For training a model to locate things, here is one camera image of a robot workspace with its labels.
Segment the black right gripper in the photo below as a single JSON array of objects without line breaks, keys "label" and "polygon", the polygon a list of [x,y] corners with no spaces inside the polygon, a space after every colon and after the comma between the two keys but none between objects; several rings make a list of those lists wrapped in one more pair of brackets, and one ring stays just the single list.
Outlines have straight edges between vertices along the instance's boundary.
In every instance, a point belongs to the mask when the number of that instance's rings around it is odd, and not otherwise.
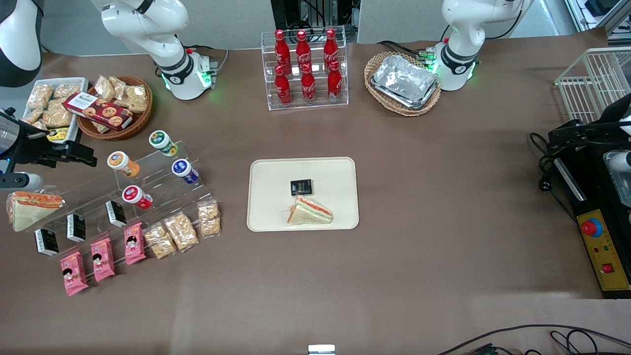
[{"label": "black right gripper", "polygon": [[48,135],[48,130],[20,124],[20,133],[14,144],[14,162],[48,168],[56,168],[58,163],[79,163],[92,168],[97,166],[98,159],[93,156],[92,148],[74,141],[50,142]]}]

